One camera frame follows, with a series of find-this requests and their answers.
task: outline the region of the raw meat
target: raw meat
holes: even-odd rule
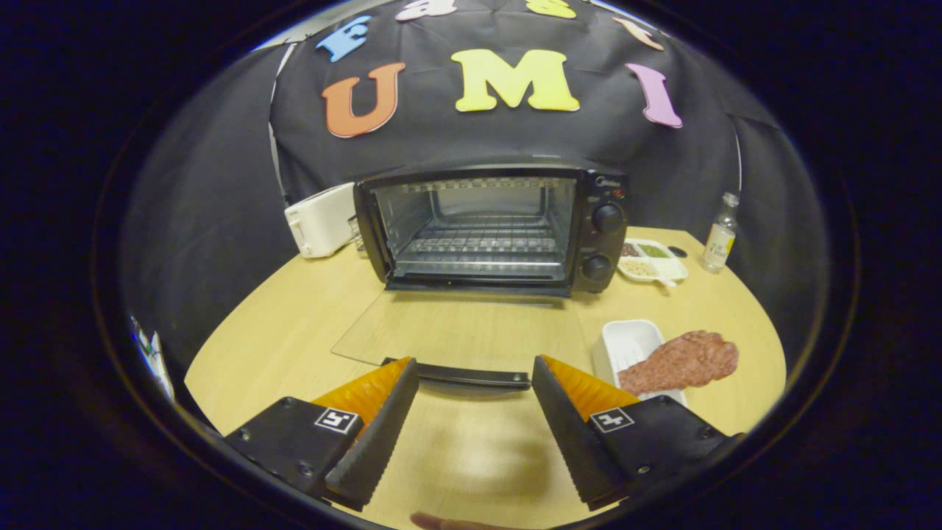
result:
[[[702,387],[736,371],[739,350],[719,333],[690,331],[661,344],[644,361],[618,372],[622,390],[645,394]]]

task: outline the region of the pink letter i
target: pink letter i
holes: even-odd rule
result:
[[[674,112],[671,105],[671,97],[667,95],[667,88],[664,87],[664,74],[640,64],[626,63],[627,66],[642,83],[644,98],[647,100],[647,108],[644,110],[644,117],[648,120],[670,127],[680,128],[684,123],[680,116]]]

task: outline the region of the bottle label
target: bottle label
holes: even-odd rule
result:
[[[710,265],[722,267],[726,264],[726,258],[729,257],[729,251],[733,248],[733,240],[736,234],[725,226],[714,224],[709,231],[709,238],[706,239],[706,248],[704,249],[704,261]]]

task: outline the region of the white toaster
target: white toaster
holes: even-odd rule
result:
[[[284,210],[304,257],[327,257],[347,244],[353,237],[347,219],[354,214],[352,182],[311,195]]]

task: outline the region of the blue letter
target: blue letter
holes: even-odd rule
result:
[[[353,22],[331,33],[327,39],[317,43],[317,47],[325,47],[331,52],[331,62],[337,62],[353,50],[366,42],[366,26],[363,24],[370,19],[369,15],[357,17]]]

